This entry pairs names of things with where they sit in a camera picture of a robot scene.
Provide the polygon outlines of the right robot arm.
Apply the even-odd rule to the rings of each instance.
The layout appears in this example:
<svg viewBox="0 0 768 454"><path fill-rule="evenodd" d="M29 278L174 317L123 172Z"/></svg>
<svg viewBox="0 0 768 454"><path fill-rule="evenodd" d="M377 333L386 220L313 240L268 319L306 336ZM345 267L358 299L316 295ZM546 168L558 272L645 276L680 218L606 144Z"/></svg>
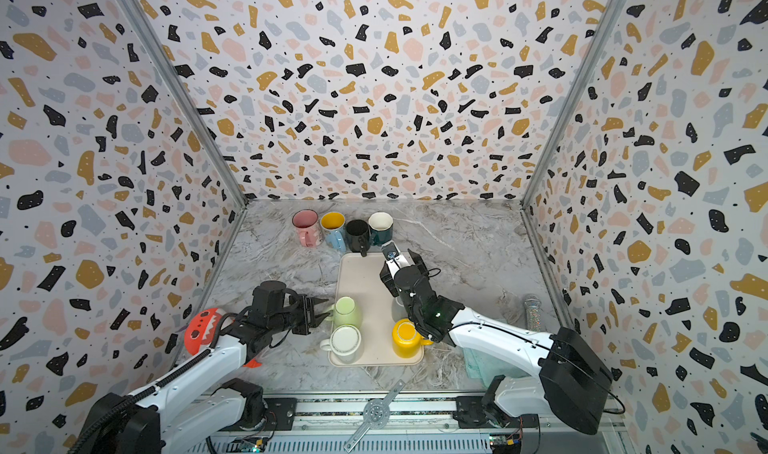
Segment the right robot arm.
<svg viewBox="0 0 768 454"><path fill-rule="evenodd" d="M505 376L486 391L484 410L493 418L552 414L571 429L595 435L611 395L610 370L574 330L557 333L520 329L483 316L436 294L422 257L390 241L381 248L380 279L402 301L408 319L426 340L483 352L527 373L531 388Z"/></svg>

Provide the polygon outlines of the black mug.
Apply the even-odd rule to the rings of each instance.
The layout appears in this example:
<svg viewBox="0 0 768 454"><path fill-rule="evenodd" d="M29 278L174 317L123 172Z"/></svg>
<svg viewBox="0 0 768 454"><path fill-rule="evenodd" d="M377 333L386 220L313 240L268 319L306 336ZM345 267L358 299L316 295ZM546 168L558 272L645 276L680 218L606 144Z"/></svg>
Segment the black mug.
<svg viewBox="0 0 768 454"><path fill-rule="evenodd" d="M370 228L366 221L355 219L345 225L346 244L353 253L366 257L370 247Z"/></svg>

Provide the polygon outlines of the light green mug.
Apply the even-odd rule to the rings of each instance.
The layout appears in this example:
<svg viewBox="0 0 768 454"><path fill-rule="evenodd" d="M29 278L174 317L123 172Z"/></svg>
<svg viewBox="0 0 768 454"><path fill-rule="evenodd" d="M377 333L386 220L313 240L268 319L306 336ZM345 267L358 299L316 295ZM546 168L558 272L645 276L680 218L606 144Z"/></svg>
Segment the light green mug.
<svg viewBox="0 0 768 454"><path fill-rule="evenodd" d="M351 297L338 298L332 306L324 310L324 313L329 314L328 320L334 328L340 326L360 328L362 326L362 309Z"/></svg>

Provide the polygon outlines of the pink mug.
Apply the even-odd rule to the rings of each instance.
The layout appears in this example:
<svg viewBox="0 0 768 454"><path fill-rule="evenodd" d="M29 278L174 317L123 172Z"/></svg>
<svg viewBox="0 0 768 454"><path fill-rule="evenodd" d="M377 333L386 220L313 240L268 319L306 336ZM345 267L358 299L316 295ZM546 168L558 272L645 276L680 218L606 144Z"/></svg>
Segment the pink mug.
<svg viewBox="0 0 768 454"><path fill-rule="evenodd" d="M292 217L292 225L296 230L301 246L306 248L318 247L323 242L320 217L314 210L301 210Z"/></svg>

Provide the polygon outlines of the dark green mug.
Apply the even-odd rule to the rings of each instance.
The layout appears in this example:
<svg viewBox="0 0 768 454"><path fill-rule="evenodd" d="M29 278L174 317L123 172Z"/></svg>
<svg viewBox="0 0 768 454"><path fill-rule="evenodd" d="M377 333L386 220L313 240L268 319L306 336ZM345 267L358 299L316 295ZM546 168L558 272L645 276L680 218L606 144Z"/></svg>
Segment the dark green mug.
<svg viewBox="0 0 768 454"><path fill-rule="evenodd" d="M368 219L370 242L372 246L380 247L393 238L394 219L385 212L372 214Z"/></svg>

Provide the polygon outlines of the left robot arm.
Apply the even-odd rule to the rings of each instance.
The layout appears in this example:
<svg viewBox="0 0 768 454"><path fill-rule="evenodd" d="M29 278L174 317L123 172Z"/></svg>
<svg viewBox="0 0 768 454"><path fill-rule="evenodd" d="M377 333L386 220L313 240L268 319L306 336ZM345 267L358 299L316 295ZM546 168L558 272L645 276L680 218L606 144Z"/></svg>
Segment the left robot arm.
<svg viewBox="0 0 768 454"><path fill-rule="evenodd" d="M264 281L239 312L200 312L185 331L189 359L134 391L108 393L90 409L72 453L183 453L214 433L275 429L261 386L234 377L278 347L276 336L306 336L327 318L324 299Z"/></svg>

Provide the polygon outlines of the blue butterfly mug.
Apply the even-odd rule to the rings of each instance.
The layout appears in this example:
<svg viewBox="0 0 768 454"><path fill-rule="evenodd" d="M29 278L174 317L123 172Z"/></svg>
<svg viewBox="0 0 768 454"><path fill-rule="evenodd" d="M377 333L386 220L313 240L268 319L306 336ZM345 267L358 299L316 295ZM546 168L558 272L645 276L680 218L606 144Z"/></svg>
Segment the blue butterfly mug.
<svg viewBox="0 0 768 454"><path fill-rule="evenodd" d="M321 218L320 224L325 241L334 250L345 254L347 252L347 245L345 240L346 219L344 215L338 212L329 212Z"/></svg>

